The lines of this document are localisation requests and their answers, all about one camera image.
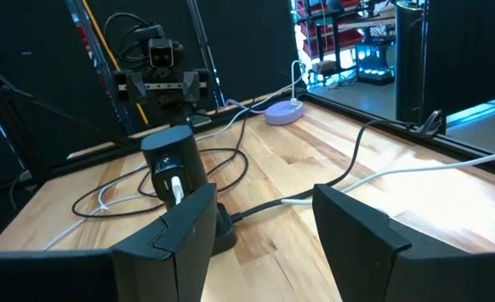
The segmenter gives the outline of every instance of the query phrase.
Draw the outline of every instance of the metal pole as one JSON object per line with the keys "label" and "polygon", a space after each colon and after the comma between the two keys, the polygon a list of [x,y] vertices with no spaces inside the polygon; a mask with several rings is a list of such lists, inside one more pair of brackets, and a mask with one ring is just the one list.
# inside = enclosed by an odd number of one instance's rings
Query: metal pole
{"label": "metal pole", "polygon": [[100,71],[100,76],[106,83],[113,111],[115,112],[115,114],[117,114],[118,121],[122,124],[122,128],[124,129],[124,132],[127,136],[134,134],[136,131],[133,127],[132,120],[128,115],[126,107],[121,105],[121,103],[117,99],[117,94],[115,93],[115,91],[117,91],[117,85],[112,78],[112,71],[110,70],[109,64],[104,57],[104,53],[102,53],[101,44],[96,39],[95,32],[93,31],[93,28],[89,21],[89,16],[87,15],[83,3],[81,2],[81,0],[67,0],[66,2],[69,13],[74,13],[78,17],[84,34],[87,37],[93,59],[96,62],[96,68]]}
{"label": "metal pole", "polygon": [[197,39],[199,40],[199,46],[201,47],[201,54],[203,56],[203,60],[205,61],[205,66],[211,73],[211,84],[216,97],[216,105],[218,107],[223,107],[225,106],[225,99],[223,97],[223,93],[221,92],[216,65],[214,64],[214,59],[212,58],[211,47],[209,46],[208,39],[206,38],[205,26],[203,24],[203,19],[201,18],[197,0],[187,0],[187,2],[191,20],[194,24],[195,33],[197,34]]}
{"label": "metal pole", "polygon": [[18,114],[18,109],[8,100],[1,87],[0,124],[25,169],[29,171],[37,183],[46,181],[50,173],[46,159],[33,134]]}

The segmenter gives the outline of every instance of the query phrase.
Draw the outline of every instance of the white plug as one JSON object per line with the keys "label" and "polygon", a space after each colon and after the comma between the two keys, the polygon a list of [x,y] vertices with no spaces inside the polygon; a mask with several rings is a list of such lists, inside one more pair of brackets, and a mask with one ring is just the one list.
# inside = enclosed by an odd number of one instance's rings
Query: white plug
{"label": "white plug", "polygon": [[175,204],[178,205],[184,198],[184,191],[182,190],[179,176],[173,176],[171,178],[171,190],[175,196]]}
{"label": "white plug", "polygon": [[294,106],[294,107],[297,107],[300,105],[300,101],[298,101],[297,98],[293,97],[290,99],[290,105]]}

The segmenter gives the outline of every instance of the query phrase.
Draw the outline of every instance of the metal frame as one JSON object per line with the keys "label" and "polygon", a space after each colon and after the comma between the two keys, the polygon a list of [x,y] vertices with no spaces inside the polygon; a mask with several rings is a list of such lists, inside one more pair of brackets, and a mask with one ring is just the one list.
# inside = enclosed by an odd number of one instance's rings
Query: metal frame
{"label": "metal frame", "polygon": [[[325,109],[341,114],[343,116],[350,117],[361,123],[370,122],[372,120],[385,119],[383,117],[363,112],[355,108],[331,101],[330,99],[316,96],[311,93],[305,93],[301,95],[300,99],[302,101],[310,102],[315,105],[324,107]],[[431,138],[426,138],[425,136],[420,136],[417,133],[410,132],[405,127],[401,126],[380,124],[374,127],[461,161],[473,160],[492,155],[491,152],[485,149],[471,146],[467,143],[449,138],[444,134],[436,134]],[[479,169],[483,169],[487,172],[495,174],[495,161],[480,164],[477,167]]]}

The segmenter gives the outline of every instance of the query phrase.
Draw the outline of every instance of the wooden table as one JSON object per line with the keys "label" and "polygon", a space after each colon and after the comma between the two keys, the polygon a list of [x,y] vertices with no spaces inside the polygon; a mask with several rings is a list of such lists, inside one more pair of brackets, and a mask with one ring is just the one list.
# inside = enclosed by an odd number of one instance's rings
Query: wooden table
{"label": "wooden table", "polygon": [[[200,142],[200,147],[231,147],[240,127],[237,123],[230,131]],[[312,105],[307,105],[301,120],[286,127],[270,127],[260,116],[251,118],[242,144],[250,160],[249,173],[218,200],[235,213],[337,177],[349,165],[359,128],[351,120]],[[206,168],[229,155],[205,154]],[[135,154],[49,181],[0,236],[0,250],[42,248],[79,219],[70,213],[78,197],[142,162],[142,155]],[[455,160],[386,133],[368,131],[354,170],[336,188],[375,171],[452,162]],[[212,180],[224,185],[241,170],[242,160],[238,159]],[[136,194],[142,177],[143,173],[118,184],[107,199]],[[495,175],[476,168],[394,174],[350,194],[468,252],[495,251]],[[111,212],[141,209],[156,202],[141,198],[114,206]],[[84,208],[95,207],[93,195]],[[88,221],[54,249],[110,247],[161,214]],[[239,240],[235,248],[211,260],[204,301],[340,300],[310,207],[276,207],[241,221],[236,229]]]}

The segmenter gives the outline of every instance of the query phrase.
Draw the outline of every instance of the black clamp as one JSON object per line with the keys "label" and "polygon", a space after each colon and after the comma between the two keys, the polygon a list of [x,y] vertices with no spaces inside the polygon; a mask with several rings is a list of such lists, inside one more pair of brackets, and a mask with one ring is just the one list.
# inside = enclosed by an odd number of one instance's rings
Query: black clamp
{"label": "black clamp", "polygon": [[430,114],[426,122],[417,129],[415,134],[420,138],[433,138],[436,134],[445,134],[446,128],[446,115],[441,110],[436,110]]}

